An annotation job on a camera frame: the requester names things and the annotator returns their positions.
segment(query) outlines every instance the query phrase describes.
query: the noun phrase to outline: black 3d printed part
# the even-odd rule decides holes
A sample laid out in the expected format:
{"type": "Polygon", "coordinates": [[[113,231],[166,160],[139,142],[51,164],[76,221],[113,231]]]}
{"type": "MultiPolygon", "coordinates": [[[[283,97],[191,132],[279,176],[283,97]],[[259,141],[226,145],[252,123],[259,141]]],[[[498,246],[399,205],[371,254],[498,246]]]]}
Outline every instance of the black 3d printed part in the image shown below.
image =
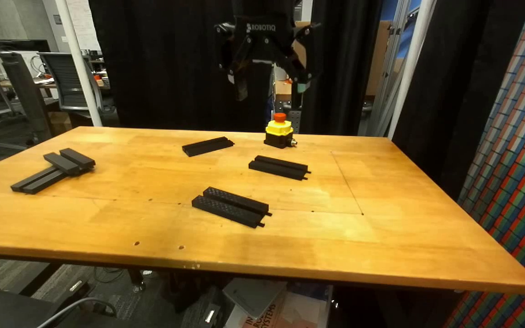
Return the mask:
{"type": "Polygon", "coordinates": [[[54,183],[64,179],[67,177],[67,174],[60,170],[56,170],[55,172],[52,172],[52,174],[48,174],[44,177],[42,177],[39,180],[36,180],[34,183],[28,184],[25,187],[23,187],[23,192],[28,194],[35,194],[40,190],[44,190],[50,185],[53,185],[54,183]]]}
{"type": "Polygon", "coordinates": [[[221,201],[223,203],[227,203],[232,206],[240,207],[244,210],[249,210],[250,212],[255,212],[263,216],[272,215],[271,213],[268,212],[268,204],[261,203],[260,201],[248,199],[246,197],[228,193],[226,191],[212,188],[212,187],[208,187],[208,189],[204,190],[203,193],[204,193],[204,197],[208,197],[209,199],[221,201]]]}
{"type": "Polygon", "coordinates": [[[22,181],[14,183],[13,185],[11,185],[11,190],[23,193],[23,187],[25,187],[26,185],[30,185],[30,184],[36,182],[38,179],[41,179],[42,177],[45,177],[48,174],[52,174],[52,173],[56,172],[57,170],[58,170],[57,168],[52,166],[51,168],[47,168],[46,170],[40,171],[40,172],[38,172],[37,174],[34,174],[31,177],[27,177],[27,178],[23,179],[22,181]]]}
{"type": "Polygon", "coordinates": [[[217,151],[219,149],[232,147],[234,143],[227,139],[227,137],[220,137],[216,139],[210,139],[206,141],[200,141],[199,143],[192,143],[189,145],[182,146],[181,149],[189,157],[205,154],[207,152],[217,151]]]}
{"type": "Polygon", "coordinates": [[[264,226],[264,224],[261,223],[261,220],[263,219],[262,214],[250,212],[249,210],[243,210],[240,207],[232,206],[221,201],[198,196],[191,201],[191,205],[195,208],[199,208],[200,210],[205,210],[206,212],[210,212],[212,214],[222,216],[223,218],[244,224],[250,228],[264,226]]]}
{"type": "Polygon", "coordinates": [[[81,153],[70,148],[62,149],[60,151],[60,155],[78,164],[78,166],[80,166],[82,169],[91,169],[96,165],[94,159],[82,155],[81,153]]]}
{"type": "Polygon", "coordinates": [[[257,156],[248,164],[248,168],[267,174],[289,177],[295,180],[307,180],[305,174],[310,174],[307,170],[308,167],[304,164],[287,162],[265,156],[257,156]]]}
{"type": "Polygon", "coordinates": [[[191,205],[251,228],[264,226],[261,220],[265,215],[272,215],[268,212],[268,204],[212,187],[204,190],[204,196],[193,199],[191,205]]]}
{"type": "Polygon", "coordinates": [[[53,152],[44,155],[44,159],[56,166],[58,170],[61,170],[70,176],[75,176],[81,171],[78,164],[53,152]]]}

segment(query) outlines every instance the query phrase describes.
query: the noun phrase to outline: white pole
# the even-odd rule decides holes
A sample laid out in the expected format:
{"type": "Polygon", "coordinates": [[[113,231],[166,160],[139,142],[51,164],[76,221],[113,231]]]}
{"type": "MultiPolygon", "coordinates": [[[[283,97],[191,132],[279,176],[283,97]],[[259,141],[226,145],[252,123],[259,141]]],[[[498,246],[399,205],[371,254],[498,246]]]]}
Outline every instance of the white pole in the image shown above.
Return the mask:
{"type": "Polygon", "coordinates": [[[404,74],[402,75],[402,81],[400,81],[394,114],[392,115],[392,121],[390,122],[390,129],[388,130],[388,139],[392,139],[394,130],[396,129],[396,124],[398,124],[398,118],[400,117],[400,112],[402,112],[404,100],[406,100],[407,97],[408,87],[410,87],[414,69],[417,67],[418,56],[421,54],[422,44],[425,40],[425,35],[427,35],[427,29],[429,27],[429,21],[431,20],[434,3],[435,0],[422,0],[421,2],[417,24],[414,27],[414,34],[412,35],[410,47],[408,48],[404,74]]]}
{"type": "Polygon", "coordinates": [[[78,79],[80,80],[82,86],[82,92],[84,93],[86,106],[88,106],[88,111],[90,112],[92,124],[95,127],[101,127],[103,126],[103,123],[100,121],[98,108],[96,108],[94,92],[92,91],[92,86],[90,85],[90,80],[88,78],[88,68],[86,68],[84,58],[82,58],[82,53],[77,39],[77,33],[74,30],[72,17],[70,16],[70,11],[68,10],[66,0],[56,0],[56,6],[58,6],[58,13],[60,13],[60,19],[62,20],[64,33],[66,33],[66,38],[68,39],[68,46],[70,47],[74,65],[77,67],[78,79]]]}

